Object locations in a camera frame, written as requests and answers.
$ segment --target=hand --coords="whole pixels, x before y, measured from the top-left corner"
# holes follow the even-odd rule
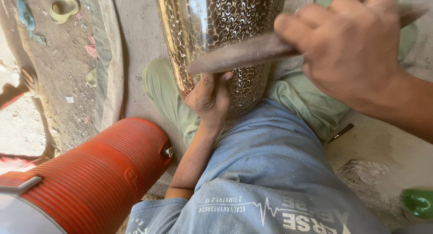
[[[206,73],[185,99],[185,104],[200,116],[200,125],[209,130],[220,131],[227,118],[230,95],[226,84],[231,78],[230,71],[222,76]]]
[[[304,54],[303,73],[317,88],[355,110],[386,107],[395,87],[410,76],[398,65],[395,0],[309,4],[295,15],[278,16],[274,28]]]

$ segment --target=concrete floor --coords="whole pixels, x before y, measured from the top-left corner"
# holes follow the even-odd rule
[[[414,0],[433,10],[433,0]],[[433,82],[433,12],[417,21],[417,43],[403,62],[409,73]],[[354,111],[340,123],[340,131],[349,123],[353,129],[338,140],[325,145],[333,169],[338,169],[353,158],[386,165],[389,172],[380,184],[372,186],[382,194],[382,201],[395,199],[405,188],[433,188],[433,145],[394,126]]]

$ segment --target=dirt floor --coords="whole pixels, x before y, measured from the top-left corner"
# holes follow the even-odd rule
[[[97,134],[93,126],[96,89],[87,85],[85,80],[86,74],[96,66],[95,58],[85,49],[85,45],[91,44],[88,38],[93,35],[90,10],[85,7],[85,0],[81,0],[80,13],[83,17],[78,20],[70,16],[66,23],[57,25],[51,21],[49,14],[44,14],[56,0],[25,1],[35,19],[33,33],[44,36],[46,45],[33,41],[20,22],[18,32],[21,40],[14,40],[14,43],[22,42],[38,74],[45,114],[49,124],[54,122],[48,126],[57,127],[58,133],[51,133],[57,139],[57,153],[61,154]],[[3,0],[3,3],[9,15],[16,15],[16,0]],[[88,27],[85,31],[81,28],[83,23]],[[17,32],[4,26],[7,24],[2,24],[5,33]],[[71,96],[74,103],[66,100]]]

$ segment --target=red cloth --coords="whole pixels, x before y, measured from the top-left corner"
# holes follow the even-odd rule
[[[95,46],[95,39],[92,37],[89,37],[90,42],[92,43],[91,45],[87,45],[86,50],[87,53],[89,53],[91,56],[93,56],[94,58],[97,58],[97,54],[96,54],[96,46]]]

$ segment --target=brass vase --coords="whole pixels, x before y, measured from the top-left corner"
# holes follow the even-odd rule
[[[156,0],[179,93],[185,99],[201,79],[188,65],[207,51],[272,32],[284,0]],[[229,115],[251,109],[263,95],[269,64],[233,70]]]

